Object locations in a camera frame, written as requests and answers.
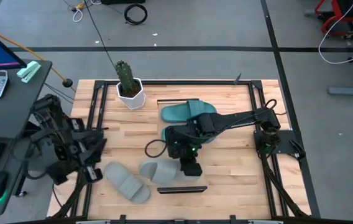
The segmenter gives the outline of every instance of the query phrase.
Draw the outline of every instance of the wooden table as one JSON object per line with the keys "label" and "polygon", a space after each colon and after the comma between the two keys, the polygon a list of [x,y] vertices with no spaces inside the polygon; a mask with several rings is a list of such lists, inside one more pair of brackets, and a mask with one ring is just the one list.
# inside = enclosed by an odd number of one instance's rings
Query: wooden table
{"label": "wooden table", "polygon": [[[95,80],[80,80],[75,95],[71,117],[88,119],[89,107]],[[277,80],[262,80],[265,100],[276,99],[276,113],[284,113],[283,97]],[[117,97],[115,86],[108,88],[103,125],[108,127],[108,139],[103,151],[102,162],[97,167],[104,168],[111,161],[118,161],[139,177],[139,163],[147,157],[144,146],[160,137],[164,124],[159,119],[163,105],[160,99],[199,98],[214,105],[218,113],[229,114],[252,110],[248,88],[244,85],[144,85],[145,106],[137,111],[127,109]],[[99,102],[93,121],[95,126]],[[281,129],[289,129],[287,115],[279,116]],[[208,190],[198,194],[160,195],[157,186],[147,179],[151,197],[142,205],[135,205],[118,194],[111,183],[105,179],[93,185],[89,219],[237,219],[270,218],[264,172],[255,151],[254,127],[230,129],[217,139],[203,145],[198,162],[203,168],[200,180]],[[288,155],[277,155],[283,186],[302,211],[310,214],[305,186],[298,161]],[[71,194],[76,174],[69,175],[69,181],[55,186],[55,191],[64,203]],[[81,214],[85,190],[80,194],[78,214]],[[273,188],[278,215],[281,215],[280,201]],[[52,196],[48,215],[54,214],[59,205]]]}

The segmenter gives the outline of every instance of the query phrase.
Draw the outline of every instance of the teal slide sandal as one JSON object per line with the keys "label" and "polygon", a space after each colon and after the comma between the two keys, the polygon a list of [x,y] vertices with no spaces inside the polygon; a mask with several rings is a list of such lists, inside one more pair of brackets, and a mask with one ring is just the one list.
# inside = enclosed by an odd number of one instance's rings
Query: teal slide sandal
{"label": "teal slide sandal", "polygon": [[188,100],[186,103],[164,107],[160,116],[164,122],[180,123],[201,113],[216,113],[216,108],[201,100]]}

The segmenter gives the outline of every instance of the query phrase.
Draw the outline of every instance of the red chair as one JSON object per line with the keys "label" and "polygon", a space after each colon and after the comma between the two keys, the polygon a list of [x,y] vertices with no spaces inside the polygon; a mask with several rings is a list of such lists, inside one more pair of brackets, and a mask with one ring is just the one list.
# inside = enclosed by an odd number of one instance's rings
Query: red chair
{"label": "red chair", "polygon": [[[332,11],[329,12],[319,11],[319,8],[324,2],[325,0],[320,0],[314,9],[314,13],[318,16],[318,19],[321,19],[324,22],[321,27],[321,32],[326,34],[328,32],[328,28],[333,25],[332,22],[338,21],[349,10],[349,8],[351,8],[353,0],[331,0]],[[306,16],[310,16],[311,14],[313,14],[313,12],[305,13]],[[353,40],[353,8],[340,22],[342,21],[346,22],[348,29],[336,31],[334,28],[334,31],[330,31],[329,35],[341,35],[344,36],[345,39]]]}

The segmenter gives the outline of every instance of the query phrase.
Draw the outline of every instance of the potted cactus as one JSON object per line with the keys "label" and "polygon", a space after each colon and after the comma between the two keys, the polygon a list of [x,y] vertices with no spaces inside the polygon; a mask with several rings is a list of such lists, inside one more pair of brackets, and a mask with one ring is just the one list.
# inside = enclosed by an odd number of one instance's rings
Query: potted cactus
{"label": "potted cactus", "polygon": [[116,71],[120,79],[116,85],[120,100],[131,110],[143,107],[145,93],[141,80],[132,76],[130,66],[123,61],[116,64]]}

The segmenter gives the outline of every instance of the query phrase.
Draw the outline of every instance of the black cable bundle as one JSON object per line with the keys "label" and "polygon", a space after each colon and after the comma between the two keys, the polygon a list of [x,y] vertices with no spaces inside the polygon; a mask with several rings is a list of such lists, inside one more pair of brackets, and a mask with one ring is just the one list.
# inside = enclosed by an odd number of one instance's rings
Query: black cable bundle
{"label": "black cable bundle", "polygon": [[[140,21],[134,21],[128,16],[128,12],[131,9],[135,8],[135,7],[138,7],[138,8],[142,9],[145,12],[145,17],[142,20],[140,20]],[[133,25],[133,26],[139,25],[139,24],[141,24],[141,23],[146,21],[146,19],[147,19],[147,10],[141,4],[132,4],[132,5],[128,6],[128,7],[126,7],[126,10],[124,10],[124,18],[127,21],[127,23],[130,24],[130,25]]]}

